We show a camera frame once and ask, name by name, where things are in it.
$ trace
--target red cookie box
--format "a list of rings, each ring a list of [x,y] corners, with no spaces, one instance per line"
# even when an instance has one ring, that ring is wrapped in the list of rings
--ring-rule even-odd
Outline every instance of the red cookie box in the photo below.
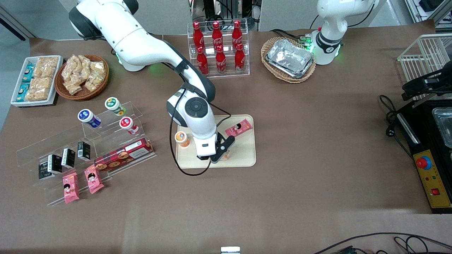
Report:
[[[117,169],[118,167],[153,151],[154,149],[152,148],[151,143],[145,138],[142,138],[121,149],[95,159],[94,166],[96,169],[102,171]]]

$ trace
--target floor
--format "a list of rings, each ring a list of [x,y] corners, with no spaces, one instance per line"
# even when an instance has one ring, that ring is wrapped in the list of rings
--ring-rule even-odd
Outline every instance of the floor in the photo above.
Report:
[[[31,12],[22,7],[18,9],[19,5],[12,3],[13,1],[0,0],[0,5],[9,8],[17,20],[30,31],[36,33],[38,37],[48,39],[77,38],[70,23],[66,20],[67,10],[59,1],[40,1],[40,10]],[[386,0],[369,26],[394,26],[410,23],[412,23],[412,20],[404,0]],[[2,89],[0,93],[0,130],[9,111],[9,102],[23,59],[28,57],[29,54],[28,41],[20,41],[3,26],[0,26],[0,57],[2,59],[0,61],[0,76],[2,77],[0,80],[0,88]]]

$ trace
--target white tray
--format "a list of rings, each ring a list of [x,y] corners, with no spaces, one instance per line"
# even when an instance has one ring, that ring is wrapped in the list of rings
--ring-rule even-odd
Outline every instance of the white tray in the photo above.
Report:
[[[219,122],[227,116],[215,116],[215,122]],[[250,115],[232,115],[217,128],[218,132],[226,137],[225,130],[236,125],[243,119],[248,120],[253,128],[235,137],[235,144],[230,147],[230,158],[221,160],[216,164],[211,163],[211,168],[235,168],[251,167],[256,163],[256,143],[254,140],[254,121]],[[177,145],[176,159],[182,169],[199,169],[207,167],[208,160],[200,160],[196,157],[196,147],[192,132],[189,128],[178,126],[177,131],[183,131],[190,139],[190,145],[182,148]]]
[[[33,106],[44,106],[44,105],[50,105],[53,104],[53,101],[55,100],[55,94],[57,93],[55,91],[55,76],[57,75],[58,70],[63,65],[63,57],[62,56],[56,56],[58,57],[58,63],[56,64],[55,74],[53,74],[52,78],[52,85],[50,87],[49,96],[47,97],[47,100],[40,100],[40,101],[24,101],[24,102],[17,102],[17,94],[19,93],[20,85],[22,84],[22,78],[24,77],[25,68],[27,68],[28,62],[31,62],[32,64],[36,64],[38,62],[38,58],[40,57],[52,57],[52,56],[31,56],[27,57],[24,61],[24,64],[22,65],[22,69],[19,73],[19,78],[17,78],[16,88],[14,89],[13,95],[11,96],[11,105],[16,107],[33,107]]]

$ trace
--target wicker basket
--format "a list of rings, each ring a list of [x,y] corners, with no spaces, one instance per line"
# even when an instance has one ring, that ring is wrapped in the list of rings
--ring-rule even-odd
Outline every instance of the wicker basket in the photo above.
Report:
[[[291,83],[291,84],[297,84],[297,83],[301,83],[305,80],[307,80],[309,78],[309,76],[312,75],[312,73],[315,70],[315,60],[312,63],[312,65],[309,67],[309,69],[306,71],[306,73],[303,75],[303,77],[301,79],[296,79],[291,77],[289,74],[283,72],[282,70],[274,67],[273,65],[269,64],[266,60],[265,60],[265,55],[270,51],[270,49],[273,47],[273,45],[275,44],[275,42],[277,40],[282,40],[282,39],[287,39],[290,42],[292,42],[295,46],[298,47],[302,47],[301,44],[299,44],[298,42],[289,39],[289,38],[284,38],[284,37],[275,37],[272,39],[269,39],[266,43],[264,43],[264,45],[262,46],[262,49],[260,50],[260,55],[261,55],[261,60],[262,63],[264,64],[264,66],[273,74],[275,75],[275,77],[279,78],[280,80],[283,80],[285,82]]]
[[[66,63],[64,63],[61,68],[58,70],[56,77],[55,77],[55,90],[56,92],[63,98],[66,98],[68,100],[89,100],[92,99],[93,97],[99,95],[102,90],[105,88],[105,86],[108,83],[108,75],[109,75],[109,70],[108,70],[108,64],[107,62],[99,57],[99,56],[95,56],[95,55],[85,55],[86,58],[90,59],[92,62],[103,62],[104,63],[104,67],[105,67],[105,78],[104,81],[100,84],[100,86],[98,88],[96,88],[96,90],[90,92],[86,87],[85,87],[85,83],[83,83],[81,85],[82,90],[78,93],[76,93],[75,95],[70,95],[69,92],[67,91],[66,87],[64,87],[63,83],[63,76],[61,76],[61,72],[63,72],[64,67],[66,66]]]

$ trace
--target small robot arm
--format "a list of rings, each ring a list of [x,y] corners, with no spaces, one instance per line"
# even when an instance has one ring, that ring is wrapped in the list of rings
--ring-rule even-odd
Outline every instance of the small robot arm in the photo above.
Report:
[[[192,131],[200,159],[216,163],[234,143],[217,133],[209,102],[215,98],[215,86],[169,43],[148,33],[133,17],[136,0],[79,0],[69,19],[85,39],[105,38],[128,71],[165,63],[182,77],[184,83],[166,105],[174,121]]]
[[[339,50],[339,44],[347,31],[346,17],[369,12],[379,0],[319,0],[317,12],[324,19],[320,31],[313,31],[312,53],[315,63],[331,63]]]

